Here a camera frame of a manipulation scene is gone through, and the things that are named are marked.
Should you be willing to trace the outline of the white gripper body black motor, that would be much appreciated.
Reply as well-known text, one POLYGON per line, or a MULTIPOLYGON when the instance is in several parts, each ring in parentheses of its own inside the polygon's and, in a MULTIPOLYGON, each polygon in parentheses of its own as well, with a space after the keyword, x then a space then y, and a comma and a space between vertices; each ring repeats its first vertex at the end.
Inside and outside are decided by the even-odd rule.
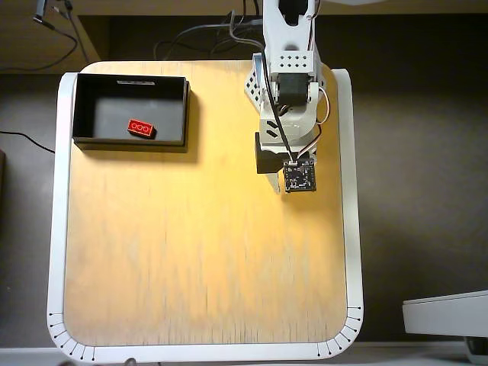
MULTIPOLYGON (((279 110, 284 134, 291 148, 291 155, 296 159, 299 151, 316 137, 312 122, 303 119, 304 110, 279 110)), ((280 171, 290 157, 282 141, 278 125, 273 117, 261 124, 255 132, 255 163, 258 174, 271 174, 280 171)))

